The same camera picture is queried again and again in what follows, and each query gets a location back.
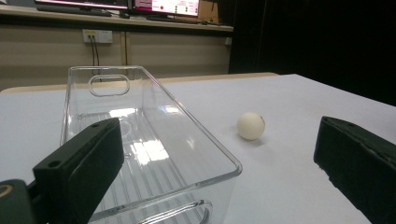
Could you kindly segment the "white table tennis ball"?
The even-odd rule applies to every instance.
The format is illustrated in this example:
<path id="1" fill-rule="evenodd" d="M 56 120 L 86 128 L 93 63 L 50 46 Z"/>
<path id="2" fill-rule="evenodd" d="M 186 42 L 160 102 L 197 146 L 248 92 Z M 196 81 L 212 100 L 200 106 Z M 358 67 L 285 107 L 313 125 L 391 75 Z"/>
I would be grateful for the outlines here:
<path id="1" fill-rule="evenodd" d="M 241 115 L 236 122 L 238 134 L 247 140 L 260 138 L 265 130 L 263 117 L 255 112 L 247 112 Z"/>

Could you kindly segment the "light wooden table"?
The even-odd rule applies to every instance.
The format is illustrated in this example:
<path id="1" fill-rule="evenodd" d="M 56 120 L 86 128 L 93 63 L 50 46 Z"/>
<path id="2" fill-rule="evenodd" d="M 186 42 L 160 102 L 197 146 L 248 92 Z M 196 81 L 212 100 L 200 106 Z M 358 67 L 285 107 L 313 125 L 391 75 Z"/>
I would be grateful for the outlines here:
<path id="1" fill-rule="evenodd" d="M 250 77 L 273 77 L 273 76 L 279 76 L 279 74 L 272 72 L 262 72 L 262 73 L 243 73 L 243 74 L 209 75 L 209 76 L 194 76 L 194 77 L 162 77 L 162 78 L 158 78 L 158 80 L 161 83 L 175 83 L 175 82 L 188 82 L 188 81 L 236 79 L 236 78 L 250 78 Z M 65 90 L 66 87 L 67 87 L 66 84 L 27 86 L 27 87 L 8 88 L 0 92 L 14 93 L 14 92 L 27 92 L 27 91 L 59 91 L 59 90 Z"/>

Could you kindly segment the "black curtain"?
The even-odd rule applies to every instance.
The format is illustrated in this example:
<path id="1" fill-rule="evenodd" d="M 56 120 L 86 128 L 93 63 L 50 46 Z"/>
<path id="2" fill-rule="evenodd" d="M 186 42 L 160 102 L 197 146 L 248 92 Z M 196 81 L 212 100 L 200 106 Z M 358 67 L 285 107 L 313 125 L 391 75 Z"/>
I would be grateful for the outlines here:
<path id="1" fill-rule="evenodd" d="M 396 0 L 237 0 L 229 70 L 295 73 L 396 106 Z"/>

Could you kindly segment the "computer monitor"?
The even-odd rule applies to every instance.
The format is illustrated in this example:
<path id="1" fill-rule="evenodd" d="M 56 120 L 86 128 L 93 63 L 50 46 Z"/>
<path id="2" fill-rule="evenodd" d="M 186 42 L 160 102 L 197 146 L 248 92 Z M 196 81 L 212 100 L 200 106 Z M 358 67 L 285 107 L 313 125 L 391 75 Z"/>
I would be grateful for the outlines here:
<path id="1" fill-rule="evenodd" d="M 200 0 L 133 0 L 133 9 L 197 17 Z"/>
<path id="2" fill-rule="evenodd" d="M 35 0 L 35 3 L 69 7 L 97 7 L 107 9 L 128 8 L 128 0 Z"/>

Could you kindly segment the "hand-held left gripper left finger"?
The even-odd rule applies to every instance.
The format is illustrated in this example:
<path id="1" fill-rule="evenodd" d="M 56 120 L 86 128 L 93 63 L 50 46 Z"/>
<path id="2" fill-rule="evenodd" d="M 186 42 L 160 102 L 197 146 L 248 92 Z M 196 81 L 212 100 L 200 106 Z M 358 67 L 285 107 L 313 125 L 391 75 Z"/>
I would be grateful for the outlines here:
<path id="1" fill-rule="evenodd" d="M 124 162 L 120 122 L 96 122 L 33 168 L 39 219 L 87 224 Z"/>

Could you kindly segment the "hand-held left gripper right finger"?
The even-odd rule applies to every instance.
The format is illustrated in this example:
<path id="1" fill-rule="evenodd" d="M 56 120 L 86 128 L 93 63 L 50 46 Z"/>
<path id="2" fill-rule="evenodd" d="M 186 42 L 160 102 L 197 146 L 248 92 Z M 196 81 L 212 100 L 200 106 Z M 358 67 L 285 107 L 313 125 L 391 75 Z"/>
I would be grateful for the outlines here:
<path id="1" fill-rule="evenodd" d="M 314 162 L 372 224 L 396 224 L 396 145 L 349 121 L 324 117 Z"/>

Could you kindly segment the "white wall power outlet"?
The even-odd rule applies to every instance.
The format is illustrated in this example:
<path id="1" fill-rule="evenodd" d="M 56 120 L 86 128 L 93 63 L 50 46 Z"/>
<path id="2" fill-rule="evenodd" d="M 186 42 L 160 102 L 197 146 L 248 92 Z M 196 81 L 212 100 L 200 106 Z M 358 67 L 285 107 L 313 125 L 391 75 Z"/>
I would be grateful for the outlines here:
<path id="1" fill-rule="evenodd" d="M 113 34 L 111 31 L 105 30 L 82 30 L 83 42 L 90 43 L 95 40 L 97 43 L 111 44 L 113 42 Z"/>

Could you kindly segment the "wooden desk shelf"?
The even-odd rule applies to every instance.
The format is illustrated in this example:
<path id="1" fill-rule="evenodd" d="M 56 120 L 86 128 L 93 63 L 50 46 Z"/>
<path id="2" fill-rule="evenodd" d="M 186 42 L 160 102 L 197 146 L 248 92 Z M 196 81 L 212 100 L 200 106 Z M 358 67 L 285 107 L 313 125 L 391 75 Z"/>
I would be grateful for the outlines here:
<path id="1" fill-rule="evenodd" d="M 206 30 L 210 32 L 225 32 L 231 33 L 232 26 L 226 25 L 203 25 L 203 24 L 188 24 L 188 23 L 174 23 L 162 21 L 149 21 L 140 18 L 122 19 L 119 17 L 100 17 L 91 15 L 78 15 L 58 12 L 39 11 L 33 7 L 15 7 L 0 5 L 0 24 L 15 24 L 15 25 L 33 25 L 33 26 L 60 26 L 74 28 L 88 28 L 103 29 L 103 30 L 117 30 L 117 29 L 137 29 L 139 26 L 147 26 L 148 28 L 165 28 L 181 29 L 181 30 Z"/>

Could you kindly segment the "black keyboard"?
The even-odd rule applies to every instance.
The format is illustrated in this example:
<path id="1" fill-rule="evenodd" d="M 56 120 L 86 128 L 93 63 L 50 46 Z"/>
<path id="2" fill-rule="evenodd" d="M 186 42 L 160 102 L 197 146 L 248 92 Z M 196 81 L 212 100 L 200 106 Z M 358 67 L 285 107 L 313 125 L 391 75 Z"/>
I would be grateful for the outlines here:
<path id="1" fill-rule="evenodd" d="M 217 23 L 215 23 L 213 21 L 186 20 L 186 19 L 181 19 L 181 18 L 169 18 L 169 17 L 162 17 L 162 16 L 147 16 L 146 19 L 148 21 L 162 21 L 162 22 L 202 24 L 202 25 L 208 25 L 208 24 L 218 25 Z"/>
<path id="2" fill-rule="evenodd" d="M 38 11 L 45 11 L 45 12 L 112 17 L 112 14 L 110 12 L 104 11 L 103 9 L 94 9 L 88 7 L 62 7 L 62 6 L 37 5 L 36 9 Z"/>

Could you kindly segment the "brown cardboard box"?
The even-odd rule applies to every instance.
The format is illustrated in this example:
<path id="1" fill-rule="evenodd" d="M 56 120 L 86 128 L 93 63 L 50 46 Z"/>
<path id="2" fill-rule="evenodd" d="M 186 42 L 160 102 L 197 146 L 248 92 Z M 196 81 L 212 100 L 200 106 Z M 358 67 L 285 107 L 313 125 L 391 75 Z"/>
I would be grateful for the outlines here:
<path id="1" fill-rule="evenodd" d="M 214 0 L 200 0 L 198 9 L 198 20 L 219 22 L 218 4 Z"/>

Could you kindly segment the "clear plastic storage bin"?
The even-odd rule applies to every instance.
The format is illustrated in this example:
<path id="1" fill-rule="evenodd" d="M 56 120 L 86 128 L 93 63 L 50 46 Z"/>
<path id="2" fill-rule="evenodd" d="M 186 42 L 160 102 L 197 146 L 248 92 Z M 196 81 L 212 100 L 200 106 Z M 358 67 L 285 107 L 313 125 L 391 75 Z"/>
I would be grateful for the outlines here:
<path id="1" fill-rule="evenodd" d="M 124 163 L 89 224 L 224 223 L 240 161 L 145 68 L 70 68 L 61 140 L 111 118 Z"/>

